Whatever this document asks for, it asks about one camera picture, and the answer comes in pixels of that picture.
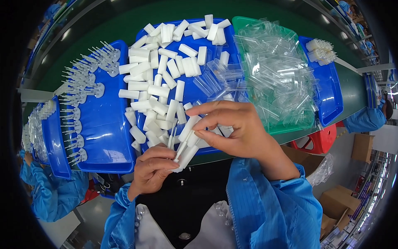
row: green tray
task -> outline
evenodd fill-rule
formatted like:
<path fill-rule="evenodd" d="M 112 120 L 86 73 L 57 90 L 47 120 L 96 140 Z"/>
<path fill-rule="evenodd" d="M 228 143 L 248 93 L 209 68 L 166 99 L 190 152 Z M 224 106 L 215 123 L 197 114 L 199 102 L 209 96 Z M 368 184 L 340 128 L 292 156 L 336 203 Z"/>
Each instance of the green tray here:
<path fill-rule="evenodd" d="M 234 26 L 235 33 L 238 32 L 239 29 L 246 27 L 248 24 L 252 23 L 253 21 L 257 21 L 256 19 L 253 18 L 248 18 L 248 17 L 243 17 L 243 16 L 235 16 L 232 18 L 232 25 Z M 288 34 L 291 29 L 288 29 L 286 27 L 281 27 L 281 32 L 284 34 Z M 243 51 L 243 48 L 238 45 L 238 48 L 240 52 Z M 269 134 L 270 135 L 277 135 L 277 134 L 282 134 L 282 133 L 288 133 L 288 132 L 293 132 L 293 131 L 301 131 L 301 130 L 306 130 L 310 129 L 312 125 L 309 125 L 307 127 L 298 127 L 296 125 L 289 125 L 288 127 L 285 127 L 282 124 L 283 121 L 280 121 L 280 124 L 277 124 L 275 127 L 272 127 L 269 129 Z"/>

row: blue plastic tray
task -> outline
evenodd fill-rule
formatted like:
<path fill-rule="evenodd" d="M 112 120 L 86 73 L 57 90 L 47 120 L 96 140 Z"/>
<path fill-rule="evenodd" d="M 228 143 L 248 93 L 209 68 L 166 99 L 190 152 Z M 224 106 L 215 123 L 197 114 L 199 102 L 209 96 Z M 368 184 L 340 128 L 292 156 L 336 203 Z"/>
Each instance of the blue plastic tray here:
<path fill-rule="evenodd" d="M 199 22 L 199 21 L 203 21 L 203 20 L 204 20 L 203 18 L 187 19 L 187 21 L 189 23 Z M 217 24 L 223 20 L 224 19 L 222 19 L 222 18 L 214 18 L 213 22 L 215 24 Z M 175 24 L 177 26 L 181 22 L 182 22 L 182 20 L 167 22 L 165 24 Z M 230 54 L 229 63 L 238 64 L 239 63 L 238 51 L 236 49 L 236 46 L 234 44 L 234 39 L 232 37 L 232 35 L 235 34 L 234 28 L 232 25 L 230 25 L 230 26 L 224 28 L 224 31 L 225 31 L 226 44 L 228 45 L 228 47 L 226 45 L 224 45 L 223 51 L 228 51 L 228 53 Z M 148 33 L 146 33 L 146 31 L 144 31 L 143 29 L 140 30 L 137 34 L 136 40 L 140 39 L 142 36 L 147 35 L 147 34 Z M 215 54 L 216 46 L 212 45 L 211 41 L 207 40 L 206 38 L 194 40 L 191 35 L 188 37 L 183 35 L 181 38 L 181 41 L 179 41 L 179 42 L 173 41 L 170 45 L 168 45 L 166 47 L 166 49 L 175 51 L 178 53 L 178 55 L 182 56 L 183 58 L 186 58 L 188 56 L 178 50 L 178 47 L 182 43 L 190 46 L 191 48 L 195 49 L 196 51 L 198 51 L 200 46 L 206 46 L 207 49 L 211 50 L 212 56 L 214 56 L 214 54 Z M 205 66 L 200 66 L 200 68 L 201 68 L 201 71 L 204 72 Z M 154 69 L 154 72 L 153 72 L 154 77 L 157 73 L 158 73 L 158 70 Z M 201 102 L 203 102 L 203 103 L 207 102 L 207 96 L 202 91 L 200 91 L 200 89 L 192 82 L 193 79 L 194 79 L 194 77 L 187 78 L 187 77 L 185 77 L 185 75 L 181 75 L 181 77 L 176 79 L 176 81 L 177 80 L 185 81 L 184 98 L 183 98 L 183 102 L 182 102 L 183 104 L 186 104 L 188 102 L 193 103 L 194 101 L 196 101 L 198 99 L 201 100 Z M 167 100 L 167 104 L 170 103 L 171 99 L 174 99 L 175 94 L 176 94 L 176 89 L 174 88 L 173 90 L 170 91 L 169 99 Z M 136 116 L 137 116 L 137 126 L 142 131 L 146 116 L 143 113 L 138 113 L 138 112 L 136 112 Z M 177 135 L 179 135 L 181 133 L 182 129 L 183 129 L 183 125 L 179 125 L 179 127 L 177 128 Z M 146 143 L 141 144 L 141 149 L 142 149 L 142 152 L 145 152 L 148 149 L 147 144 Z M 196 155 L 203 155 L 203 154 L 209 154 L 209 153 L 215 153 L 215 152 L 220 152 L 220 150 L 217 150 L 213 147 L 207 147 L 207 148 L 199 149 L 199 151 L 196 153 Z"/>
<path fill-rule="evenodd" d="M 126 64 L 126 43 L 117 40 L 111 45 L 121 51 L 120 65 Z M 124 115 L 127 99 L 118 97 L 119 89 L 127 88 L 124 75 L 112 78 L 100 68 L 94 74 L 96 83 L 105 85 L 105 92 L 100 98 L 87 96 L 86 102 L 79 105 L 82 123 L 80 134 L 84 137 L 83 148 L 88 158 L 77 166 L 87 172 L 131 173 L 137 156 L 131 147 L 133 138 L 129 132 L 130 124 Z"/>
<path fill-rule="evenodd" d="M 366 86 L 366 94 L 368 97 L 368 107 L 372 109 L 377 108 L 377 95 L 376 95 L 376 80 L 373 75 L 365 74 L 363 76 Z"/>
<path fill-rule="evenodd" d="M 308 57 L 308 49 L 305 45 L 313 38 L 299 36 L 298 40 L 305 55 Z M 319 85 L 322 88 L 320 92 L 317 92 L 317 98 L 322 100 L 322 104 L 318 106 L 318 116 L 322 126 L 326 127 L 343 112 L 343 95 L 341 94 L 336 66 L 334 62 L 320 66 L 318 62 L 310 62 L 309 59 L 308 66 L 314 69 L 314 76 L 319 79 Z"/>
<path fill-rule="evenodd" d="M 54 96 L 53 101 L 56 103 L 55 112 L 46 120 L 41 121 L 44 144 L 46 145 L 47 156 L 53 174 L 57 177 L 70 179 L 72 170 L 66 158 L 64 140 L 62 138 L 58 96 Z"/>

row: hand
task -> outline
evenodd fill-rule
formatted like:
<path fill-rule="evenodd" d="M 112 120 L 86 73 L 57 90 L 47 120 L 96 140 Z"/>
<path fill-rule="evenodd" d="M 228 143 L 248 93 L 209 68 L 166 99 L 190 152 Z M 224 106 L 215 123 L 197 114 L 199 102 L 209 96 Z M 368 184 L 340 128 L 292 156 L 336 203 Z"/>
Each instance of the hand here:
<path fill-rule="evenodd" d="M 192 128 L 195 135 L 230 155 L 257 159 L 268 180 L 289 180 L 300 176 L 277 141 L 264 130 L 253 104 L 213 101 L 194 106 L 186 114 L 207 114 Z M 232 126 L 234 132 L 226 138 L 205 130 L 206 127 L 215 129 L 217 124 Z"/>
<path fill-rule="evenodd" d="M 179 167 L 179 164 L 172 160 L 176 154 L 160 143 L 138 157 L 134 167 L 134 180 L 127 194 L 129 199 L 159 191 L 166 177 L 172 173 L 171 169 Z"/>
<path fill-rule="evenodd" d="M 28 165 L 28 166 L 30 166 L 30 164 L 32 163 L 32 161 L 33 161 L 33 157 L 32 157 L 32 154 L 30 153 L 30 152 L 25 152 L 25 157 L 23 158 L 24 160 L 25 160 L 25 162 L 26 162 L 26 164 Z"/>

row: bundle of white parts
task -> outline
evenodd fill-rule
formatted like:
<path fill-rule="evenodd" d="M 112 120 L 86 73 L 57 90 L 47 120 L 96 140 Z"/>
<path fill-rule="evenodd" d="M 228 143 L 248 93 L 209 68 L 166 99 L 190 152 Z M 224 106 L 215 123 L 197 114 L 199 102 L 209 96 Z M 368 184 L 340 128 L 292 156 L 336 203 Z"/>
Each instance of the bundle of white parts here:
<path fill-rule="evenodd" d="M 119 97 L 131 99 L 130 107 L 124 113 L 131 125 L 130 134 L 135 139 L 131 146 L 140 151 L 141 144 L 147 143 L 148 147 L 152 147 L 164 143 L 174 149 L 174 145 L 180 143 L 174 159 L 180 167 L 175 172 L 182 171 L 200 148 L 209 147 L 192 130 L 201 117 L 194 116 L 187 120 L 185 110 L 191 108 L 192 104 L 183 105 L 185 82 L 178 80 L 181 75 L 202 75 L 200 66 L 205 66 L 207 62 L 208 49 L 200 46 L 196 51 L 181 43 L 178 51 L 171 51 L 167 46 L 173 41 L 180 42 L 183 35 L 192 35 L 194 39 L 205 38 L 212 41 L 213 45 L 224 45 L 224 28 L 229 25 L 229 20 L 214 24 L 213 15 L 205 15 L 205 21 L 201 22 L 189 23 L 183 20 L 177 26 L 161 23 L 155 28 L 148 24 L 144 27 L 148 34 L 129 47 L 130 63 L 119 66 L 119 73 L 126 74 L 123 80 L 128 84 L 127 89 L 119 90 Z M 225 53 L 222 55 L 222 61 L 228 64 L 229 53 L 227 52 L 227 57 Z M 174 88 L 176 93 L 173 99 L 169 93 Z M 142 130 L 137 127 L 135 111 L 146 116 Z M 181 134 L 176 135 L 176 126 L 183 124 L 185 127 Z M 213 132 L 222 135 L 219 128 Z"/>
<path fill-rule="evenodd" d="M 333 51 L 333 45 L 324 40 L 313 39 L 305 45 L 308 49 L 308 58 L 311 62 L 318 62 L 319 65 L 327 65 L 337 59 L 337 54 Z"/>

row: person's left hand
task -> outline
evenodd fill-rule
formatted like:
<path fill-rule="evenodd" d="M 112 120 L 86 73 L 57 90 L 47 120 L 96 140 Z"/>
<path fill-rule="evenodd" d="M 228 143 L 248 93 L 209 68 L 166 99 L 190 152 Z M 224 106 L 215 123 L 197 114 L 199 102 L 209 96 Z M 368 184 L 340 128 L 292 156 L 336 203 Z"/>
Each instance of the person's left hand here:
<path fill-rule="evenodd" d="M 27 164 L 28 166 L 30 166 L 30 164 L 31 164 L 32 161 L 33 161 L 32 154 L 26 151 L 26 152 L 25 152 L 25 157 L 24 157 L 23 159 L 25 160 L 26 164 Z"/>
<path fill-rule="evenodd" d="M 134 180 L 127 194 L 129 200 L 140 194 L 159 191 L 166 177 L 172 173 L 171 169 L 179 167 L 179 164 L 172 160 L 176 154 L 174 150 L 160 143 L 138 157 L 134 167 Z"/>

